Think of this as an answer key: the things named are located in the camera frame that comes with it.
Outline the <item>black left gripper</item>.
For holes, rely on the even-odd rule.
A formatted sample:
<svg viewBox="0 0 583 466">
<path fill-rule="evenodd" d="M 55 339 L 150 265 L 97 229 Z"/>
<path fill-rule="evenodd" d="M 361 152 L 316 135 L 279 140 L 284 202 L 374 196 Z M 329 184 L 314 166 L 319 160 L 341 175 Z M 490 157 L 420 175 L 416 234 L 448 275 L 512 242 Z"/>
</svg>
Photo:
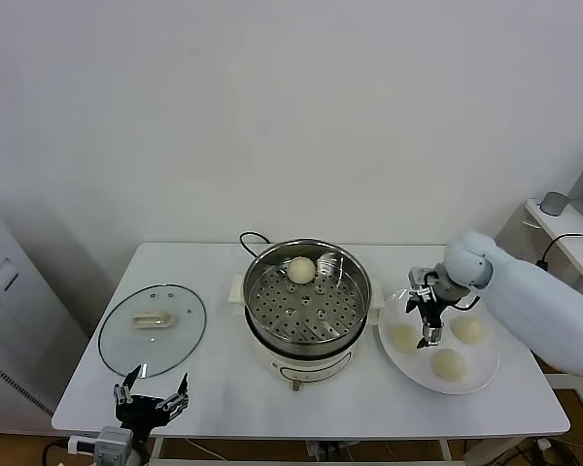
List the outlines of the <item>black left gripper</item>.
<svg viewBox="0 0 583 466">
<path fill-rule="evenodd" d="M 189 404 L 189 374 L 184 373 L 177 391 L 166 399 L 145 395 L 131 395 L 131 388 L 138 379 L 141 366 L 129 372 L 122 383 L 116 383 L 113 396 L 116 419 L 120 427 L 130 430 L 135 440 L 148 440 L 151 432 L 169 424 Z"/>
</svg>

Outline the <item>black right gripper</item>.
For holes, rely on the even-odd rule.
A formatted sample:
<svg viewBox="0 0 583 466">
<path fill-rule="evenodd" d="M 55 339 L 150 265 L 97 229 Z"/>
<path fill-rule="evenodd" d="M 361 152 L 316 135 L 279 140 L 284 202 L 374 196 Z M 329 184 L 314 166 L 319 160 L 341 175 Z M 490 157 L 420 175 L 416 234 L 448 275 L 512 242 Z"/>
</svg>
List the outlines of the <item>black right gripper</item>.
<svg viewBox="0 0 583 466">
<path fill-rule="evenodd" d="M 440 344 L 443 322 L 441 314 L 445 307 L 443 302 L 436 297 L 432 288 L 413 289 L 409 291 L 405 306 L 407 314 L 418 310 L 422 316 L 422 338 L 417 344 L 417 349 L 424 349 Z"/>
</svg>

